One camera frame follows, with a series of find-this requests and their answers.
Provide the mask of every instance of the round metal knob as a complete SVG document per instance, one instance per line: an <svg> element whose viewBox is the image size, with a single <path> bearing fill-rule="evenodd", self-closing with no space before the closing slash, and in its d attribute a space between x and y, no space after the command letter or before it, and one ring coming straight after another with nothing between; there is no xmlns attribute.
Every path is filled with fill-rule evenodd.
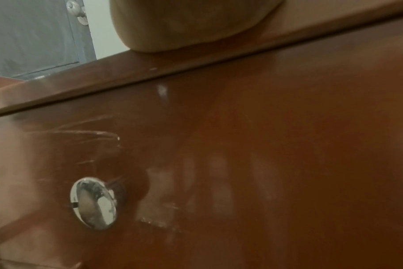
<svg viewBox="0 0 403 269"><path fill-rule="evenodd" d="M78 180L70 191L70 202L78 219L96 230L109 228L117 219L117 206L123 201L121 184L85 177Z"/></svg>
<svg viewBox="0 0 403 269"><path fill-rule="evenodd" d="M68 0L66 3L67 11L77 17L79 22L83 25L88 25L88 20L86 18L86 12L85 12L85 7L82 7L79 5L78 2L75 0Z"/></svg>

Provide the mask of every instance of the gray door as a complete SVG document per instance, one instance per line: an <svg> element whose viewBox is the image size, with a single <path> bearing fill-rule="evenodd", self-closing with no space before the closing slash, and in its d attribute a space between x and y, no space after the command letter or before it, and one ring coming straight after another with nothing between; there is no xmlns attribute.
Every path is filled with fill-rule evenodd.
<svg viewBox="0 0 403 269"><path fill-rule="evenodd" d="M89 27L66 1L0 0L0 76L27 80L96 59Z"/></svg>

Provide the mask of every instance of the drawer front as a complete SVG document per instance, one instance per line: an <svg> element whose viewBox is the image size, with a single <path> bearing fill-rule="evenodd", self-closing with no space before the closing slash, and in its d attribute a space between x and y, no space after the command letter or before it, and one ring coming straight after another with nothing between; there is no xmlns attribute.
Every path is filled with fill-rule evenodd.
<svg viewBox="0 0 403 269"><path fill-rule="evenodd" d="M126 188L106 230L84 177ZM403 268L403 19L0 117L0 258Z"/></svg>

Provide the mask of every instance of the drawer knob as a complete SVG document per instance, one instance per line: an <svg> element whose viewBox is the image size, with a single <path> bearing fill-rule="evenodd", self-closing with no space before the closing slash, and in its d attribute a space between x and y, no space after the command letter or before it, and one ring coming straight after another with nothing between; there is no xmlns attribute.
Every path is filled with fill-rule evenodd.
<svg viewBox="0 0 403 269"><path fill-rule="evenodd" d="M70 202L81 222L95 230L105 230L116 221L117 205L123 196L124 188L119 182L105 183L85 177L73 185Z"/></svg>

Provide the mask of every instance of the door knob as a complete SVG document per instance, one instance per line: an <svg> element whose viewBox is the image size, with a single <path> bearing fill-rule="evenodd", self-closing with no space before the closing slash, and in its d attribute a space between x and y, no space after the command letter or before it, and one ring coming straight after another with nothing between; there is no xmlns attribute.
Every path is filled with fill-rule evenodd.
<svg viewBox="0 0 403 269"><path fill-rule="evenodd" d="M79 5L75 0L68 0L66 3L67 11L77 17L77 20L83 24L88 25L88 19L86 18L85 7Z"/></svg>
<svg viewBox="0 0 403 269"><path fill-rule="evenodd" d="M70 202L82 223L95 230L105 230L117 219L117 207L124 202L124 188L119 181L105 183L85 177L72 186Z"/></svg>

